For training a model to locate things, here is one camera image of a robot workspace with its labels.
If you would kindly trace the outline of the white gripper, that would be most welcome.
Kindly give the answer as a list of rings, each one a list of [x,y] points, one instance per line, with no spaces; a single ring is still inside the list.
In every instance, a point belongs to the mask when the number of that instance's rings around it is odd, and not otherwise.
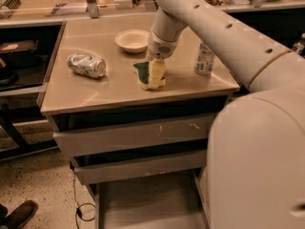
[[[152,31],[149,34],[145,61],[149,63],[149,88],[158,89],[165,85],[166,64],[164,60],[173,55],[177,42],[167,42],[158,38]]]

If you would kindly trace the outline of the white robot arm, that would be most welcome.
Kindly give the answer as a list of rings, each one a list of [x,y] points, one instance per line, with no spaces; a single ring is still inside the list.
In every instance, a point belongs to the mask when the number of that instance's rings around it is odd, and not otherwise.
[[[204,0],[156,1],[152,57],[190,28],[248,90],[210,130],[211,229],[305,229],[305,60]]]

